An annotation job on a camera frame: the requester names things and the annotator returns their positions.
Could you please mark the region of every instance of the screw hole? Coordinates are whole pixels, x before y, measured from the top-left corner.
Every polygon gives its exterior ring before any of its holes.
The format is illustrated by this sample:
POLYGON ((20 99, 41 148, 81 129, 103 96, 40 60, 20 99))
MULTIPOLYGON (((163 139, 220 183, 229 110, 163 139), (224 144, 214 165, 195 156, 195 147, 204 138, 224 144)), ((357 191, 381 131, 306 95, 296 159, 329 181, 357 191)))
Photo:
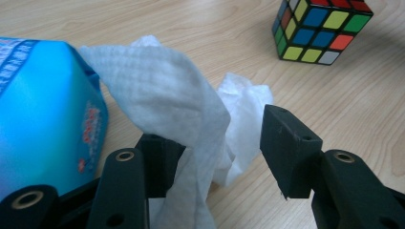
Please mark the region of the screw hole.
POLYGON ((342 153, 342 152, 337 152, 334 154, 334 157, 336 157, 338 160, 346 162, 346 163, 354 163, 355 160, 352 156, 342 153))
POLYGON ((117 161, 127 161, 130 160, 134 157, 133 152, 121 152, 118 155, 116 155, 116 160, 117 161))
POLYGON ((120 226, 125 220, 124 215, 122 214, 114 214, 107 219, 107 226, 109 227, 117 227, 120 226))
POLYGON ((386 218, 386 217, 380 217, 379 221, 381 222, 381 224, 383 224, 386 228, 390 228, 390 229, 399 229, 398 224, 390 218, 386 218))
POLYGON ((39 202, 44 197, 44 193, 41 191, 31 191, 26 194, 21 195, 20 197, 16 198, 11 207, 16 210, 26 209, 37 202, 39 202))

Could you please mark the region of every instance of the tissue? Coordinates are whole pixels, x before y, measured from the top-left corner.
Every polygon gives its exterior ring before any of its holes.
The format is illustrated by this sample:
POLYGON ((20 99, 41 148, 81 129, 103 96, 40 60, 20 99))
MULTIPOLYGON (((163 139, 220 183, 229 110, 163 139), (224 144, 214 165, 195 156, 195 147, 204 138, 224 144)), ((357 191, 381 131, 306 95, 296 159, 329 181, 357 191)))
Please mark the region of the tissue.
POLYGON ((215 228, 205 203, 209 186, 213 178, 229 184, 260 152, 269 88, 229 74, 217 93, 184 54, 154 36, 80 53, 135 125, 187 147, 166 199, 150 201, 151 228, 215 228), (257 120, 245 123, 244 115, 257 120))

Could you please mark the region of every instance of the blue sticker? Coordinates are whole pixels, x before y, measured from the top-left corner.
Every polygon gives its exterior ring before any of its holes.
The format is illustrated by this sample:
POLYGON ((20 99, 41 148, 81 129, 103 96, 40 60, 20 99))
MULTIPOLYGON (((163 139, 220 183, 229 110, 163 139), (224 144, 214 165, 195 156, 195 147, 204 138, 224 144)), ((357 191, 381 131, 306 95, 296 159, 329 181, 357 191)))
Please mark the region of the blue sticker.
POLYGON ((327 47, 334 37, 334 32, 320 31, 312 42, 312 46, 327 47))
POLYGON ((320 27, 322 22, 324 22, 324 19, 327 16, 327 14, 328 14, 327 10, 312 9, 308 13, 304 21, 304 25, 312 27, 320 27))
POLYGON ((297 45, 307 45, 314 33, 315 31, 313 30, 300 29, 297 34, 295 34, 292 42, 297 45))

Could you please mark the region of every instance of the table surface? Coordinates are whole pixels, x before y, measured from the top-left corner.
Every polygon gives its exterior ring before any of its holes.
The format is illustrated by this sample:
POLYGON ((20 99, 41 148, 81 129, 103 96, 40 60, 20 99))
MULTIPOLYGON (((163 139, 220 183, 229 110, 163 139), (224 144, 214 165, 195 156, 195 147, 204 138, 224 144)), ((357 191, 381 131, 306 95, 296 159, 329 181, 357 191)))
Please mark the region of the table surface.
MULTIPOLYGON (((385 185, 405 192, 405 1, 367 1, 374 18, 332 66, 279 60, 271 25, 280 2, 0 0, 0 35, 80 47, 154 34, 214 88, 227 72, 268 85, 275 105, 323 138, 323 150, 361 156, 385 185)), ((100 164, 141 136, 103 92, 110 123, 100 164)), ((219 228, 316 228, 310 200, 285 201, 262 156, 229 187, 212 185, 207 202, 219 228)))

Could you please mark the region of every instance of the blue package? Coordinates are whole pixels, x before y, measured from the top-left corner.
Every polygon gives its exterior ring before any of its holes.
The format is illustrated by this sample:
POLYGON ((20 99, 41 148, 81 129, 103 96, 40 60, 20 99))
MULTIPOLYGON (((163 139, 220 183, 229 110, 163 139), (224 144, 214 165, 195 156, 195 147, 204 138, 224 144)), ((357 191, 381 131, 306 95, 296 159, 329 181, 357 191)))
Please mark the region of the blue package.
POLYGON ((0 200, 92 180, 107 121, 98 75, 69 44, 0 37, 0 200))

